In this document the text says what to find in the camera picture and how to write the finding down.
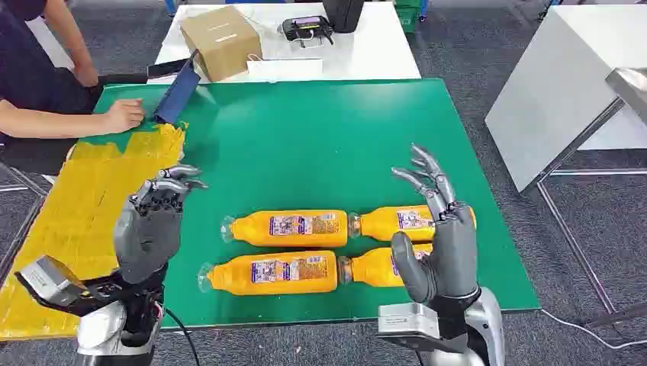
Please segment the person's right hand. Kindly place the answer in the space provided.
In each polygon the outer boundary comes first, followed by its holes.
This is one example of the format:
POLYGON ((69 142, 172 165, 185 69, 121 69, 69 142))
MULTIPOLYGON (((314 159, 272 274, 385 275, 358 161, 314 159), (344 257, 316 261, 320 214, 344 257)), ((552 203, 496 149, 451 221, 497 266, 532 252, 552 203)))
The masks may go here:
POLYGON ((102 117, 103 133, 122 133, 138 127, 145 118, 141 98, 119 99, 102 117))

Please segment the person's left hand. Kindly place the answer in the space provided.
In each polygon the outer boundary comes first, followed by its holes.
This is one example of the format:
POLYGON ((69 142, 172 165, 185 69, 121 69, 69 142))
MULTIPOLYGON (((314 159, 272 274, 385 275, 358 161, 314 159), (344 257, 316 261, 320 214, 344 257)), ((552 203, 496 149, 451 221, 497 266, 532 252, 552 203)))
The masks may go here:
POLYGON ((90 60, 83 63, 75 63, 73 68, 73 75, 81 85, 86 88, 95 87, 98 85, 98 73, 94 63, 90 60))

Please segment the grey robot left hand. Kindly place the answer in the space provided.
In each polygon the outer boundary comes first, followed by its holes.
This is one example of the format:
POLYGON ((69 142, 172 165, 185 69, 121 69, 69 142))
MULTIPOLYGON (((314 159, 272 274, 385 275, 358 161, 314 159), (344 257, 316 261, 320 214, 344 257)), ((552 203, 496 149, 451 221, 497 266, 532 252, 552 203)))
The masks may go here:
POLYGON ((192 165, 160 169, 127 196, 113 231, 114 250, 122 278, 138 284, 163 268, 180 247, 184 200, 204 189, 192 165))

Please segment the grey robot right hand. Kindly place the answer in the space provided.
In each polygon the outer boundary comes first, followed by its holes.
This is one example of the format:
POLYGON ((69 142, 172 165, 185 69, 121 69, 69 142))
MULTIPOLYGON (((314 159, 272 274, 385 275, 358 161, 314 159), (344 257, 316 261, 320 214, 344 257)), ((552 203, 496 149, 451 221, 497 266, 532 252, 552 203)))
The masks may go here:
POLYGON ((410 299, 430 302, 434 297, 465 298, 478 290, 478 246, 473 211, 458 201, 455 189, 431 153, 410 145, 417 170, 395 168, 391 173, 408 181, 426 201, 435 224, 432 252, 416 259, 410 237, 400 231, 391 237, 391 254, 410 299))

